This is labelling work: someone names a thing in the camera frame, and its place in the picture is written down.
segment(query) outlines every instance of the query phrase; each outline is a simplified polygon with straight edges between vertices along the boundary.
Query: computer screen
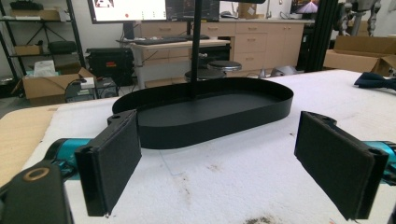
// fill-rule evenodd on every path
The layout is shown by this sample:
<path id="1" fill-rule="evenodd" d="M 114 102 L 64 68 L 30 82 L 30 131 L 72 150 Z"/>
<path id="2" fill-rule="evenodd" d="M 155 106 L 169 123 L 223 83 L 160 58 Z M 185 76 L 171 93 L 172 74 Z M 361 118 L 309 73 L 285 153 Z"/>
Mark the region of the computer screen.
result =
<path id="1" fill-rule="evenodd" d="M 202 1 L 202 21 L 219 21 L 219 0 Z M 166 19 L 169 21 L 193 21 L 194 0 L 166 0 Z"/>
<path id="2" fill-rule="evenodd" d="M 165 0 L 88 0 L 92 23 L 165 21 Z"/>
<path id="3" fill-rule="evenodd" d="M 314 14 L 318 12 L 319 0 L 292 0 L 290 13 Z"/>

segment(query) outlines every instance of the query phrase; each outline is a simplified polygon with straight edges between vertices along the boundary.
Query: wooden surface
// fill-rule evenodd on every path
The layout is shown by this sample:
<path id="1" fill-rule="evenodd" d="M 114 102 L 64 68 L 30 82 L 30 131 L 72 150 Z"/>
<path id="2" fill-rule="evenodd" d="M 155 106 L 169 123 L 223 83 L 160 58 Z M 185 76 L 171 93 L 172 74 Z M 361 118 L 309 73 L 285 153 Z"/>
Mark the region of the wooden surface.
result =
<path id="1" fill-rule="evenodd" d="M 0 186 L 17 174 L 50 125 L 59 105 L 10 112 L 0 119 Z"/>
<path id="2" fill-rule="evenodd" d="M 201 40 L 199 45 L 200 47 L 213 47 L 213 46 L 223 46 L 229 43 L 230 41 L 228 40 L 206 39 L 206 40 Z M 136 49 L 148 50 L 148 51 L 184 49 L 184 48 L 192 48 L 192 41 L 159 44 L 159 45 L 131 45 L 131 47 Z"/>

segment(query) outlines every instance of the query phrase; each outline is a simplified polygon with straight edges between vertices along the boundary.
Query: white paper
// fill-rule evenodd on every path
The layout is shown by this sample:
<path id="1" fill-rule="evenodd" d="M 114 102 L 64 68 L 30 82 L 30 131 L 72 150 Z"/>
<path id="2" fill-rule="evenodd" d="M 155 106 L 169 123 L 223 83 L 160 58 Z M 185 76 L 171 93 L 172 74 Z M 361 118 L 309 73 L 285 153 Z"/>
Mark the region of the white paper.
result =
<path id="1" fill-rule="evenodd" d="M 34 77 L 54 77 L 55 65 L 53 60 L 41 61 L 35 63 Z"/>

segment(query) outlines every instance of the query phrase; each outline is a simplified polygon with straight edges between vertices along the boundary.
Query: light beige cabinet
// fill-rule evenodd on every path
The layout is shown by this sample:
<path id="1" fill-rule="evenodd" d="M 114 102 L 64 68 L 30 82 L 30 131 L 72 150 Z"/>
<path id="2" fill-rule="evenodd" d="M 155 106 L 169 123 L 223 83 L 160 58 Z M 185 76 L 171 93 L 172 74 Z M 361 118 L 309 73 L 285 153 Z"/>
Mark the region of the light beige cabinet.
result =
<path id="1" fill-rule="evenodd" d="M 268 24 L 266 69 L 283 65 L 297 65 L 304 25 L 300 23 Z"/>
<path id="2" fill-rule="evenodd" d="M 167 35 L 184 35 L 187 31 L 186 22 L 143 22 L 134 28 L 134 35 L 138 37 L 152 38 Z M 171 49 L 143 52 L 145 65 L 158 63 L 180 62 L 189 59 L 187 49 Z"/>
<path id="3" fill-rule="evenodd" d="M 143 22 L 134 33 L 142 37 L 184 35 L 186 29 L 186 22 Z M 231 73 L 231 77 L 257 76 L 262 69 L 297 65 L 303 29 L 303 22 L 220 21 L 201 24 L 202 35 L 230 37 L 230 60 L 242 64 L 242 70 Z M 151 52 L 145 55 L 145 63 L 168 63 L 189 56 L 187 49 Z"/>

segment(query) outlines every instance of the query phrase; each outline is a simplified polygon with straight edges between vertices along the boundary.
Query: chair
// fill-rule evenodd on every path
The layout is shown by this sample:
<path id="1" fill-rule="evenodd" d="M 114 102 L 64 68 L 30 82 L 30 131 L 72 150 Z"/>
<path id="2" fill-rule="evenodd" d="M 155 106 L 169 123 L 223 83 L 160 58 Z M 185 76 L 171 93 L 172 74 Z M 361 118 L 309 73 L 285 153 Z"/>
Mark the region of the chair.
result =
<path id="1" fill-rule="evenodd" d="M 227 77 L 226 72 L 239 71 L 242 69 L 241 63 L 232 61 L 213 61 L 207 64 L 207 69 L 201 68 L 197 71 L 197 80 L 208 80 Z M 186 81 L 191 81 L 191 71 L 184 74 Z"/>

